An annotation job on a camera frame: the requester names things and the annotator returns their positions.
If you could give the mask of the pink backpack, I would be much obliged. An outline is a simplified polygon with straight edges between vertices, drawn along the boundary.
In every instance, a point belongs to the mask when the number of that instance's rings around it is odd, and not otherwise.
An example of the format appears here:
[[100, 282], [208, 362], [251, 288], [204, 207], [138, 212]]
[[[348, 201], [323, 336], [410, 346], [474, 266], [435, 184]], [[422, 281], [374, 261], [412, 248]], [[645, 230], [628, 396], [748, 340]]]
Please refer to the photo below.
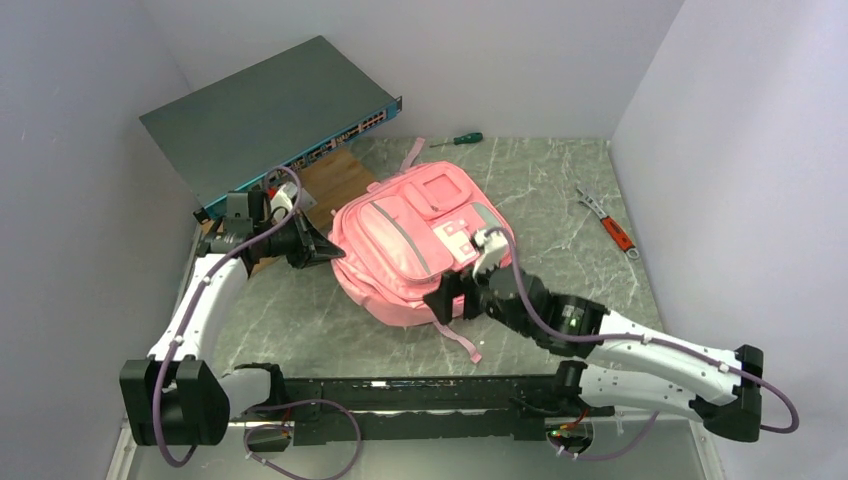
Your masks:
[[507, 222], [462, 168], [417, 164], [424, 143], [416, 140], [398, 173], [335, 212], [329, 239], [345, 254], [331, 266], [347, 295], [383, 324], [432, 325], [478, 363], [477, 347], [441, 324], [423, 297], [442, 274], [476, 261], [477, 231]]

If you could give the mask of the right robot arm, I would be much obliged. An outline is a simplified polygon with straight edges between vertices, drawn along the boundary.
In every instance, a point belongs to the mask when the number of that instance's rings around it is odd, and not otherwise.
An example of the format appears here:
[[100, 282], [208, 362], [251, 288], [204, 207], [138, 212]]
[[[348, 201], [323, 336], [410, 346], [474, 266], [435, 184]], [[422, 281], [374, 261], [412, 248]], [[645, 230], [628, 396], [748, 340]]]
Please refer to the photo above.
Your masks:
[[698, 421], [728, 440], [760, 437], [762, 396], [745, 377], [762, 372], [763, 353], [755, 347], [721, 350], [674, 340], [507, 268], [479, 277], [446, 272], [423, 302], [441, 324], [486, 315], [561, 357], [550, 393], [516, 399], [526, 410], [559, 416], [624, 406]]

